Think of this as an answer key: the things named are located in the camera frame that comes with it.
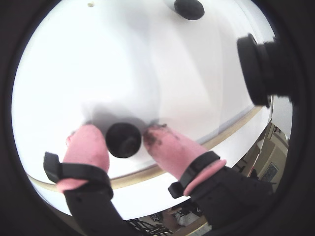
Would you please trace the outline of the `pink stained gripper finger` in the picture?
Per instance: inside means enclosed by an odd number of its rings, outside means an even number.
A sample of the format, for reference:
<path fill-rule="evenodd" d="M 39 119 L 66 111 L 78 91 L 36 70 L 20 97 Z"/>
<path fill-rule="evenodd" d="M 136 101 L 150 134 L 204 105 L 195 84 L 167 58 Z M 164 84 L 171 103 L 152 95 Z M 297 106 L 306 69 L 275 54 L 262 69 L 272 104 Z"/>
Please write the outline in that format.
<path fill-rule="evenodd" d="M 227 167 L 225 159 L 167 125 L 148 127 L 143 141 L 158 166 L 177 180 L 170 195 L 189 197 L 213 229 L 242 219 L 274 193 L 271 183 Z"/>

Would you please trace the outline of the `pink covered gripper finger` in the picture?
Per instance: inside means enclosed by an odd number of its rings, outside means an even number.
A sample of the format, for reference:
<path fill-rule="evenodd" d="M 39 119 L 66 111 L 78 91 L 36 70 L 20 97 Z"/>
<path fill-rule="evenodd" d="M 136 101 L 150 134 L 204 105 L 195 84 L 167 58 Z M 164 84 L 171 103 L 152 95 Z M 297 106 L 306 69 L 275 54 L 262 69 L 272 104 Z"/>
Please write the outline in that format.
<path fill-rule="evenodd" d="M 102 132 L 94 125 L 83 125 L 66 144 L 63 162 L 46 152 L 43 168 L 64 194 L 79 227 L 88 236 L 137 236 L 139 232 L 122 219 L 111 202 L 109 153 Z"/>

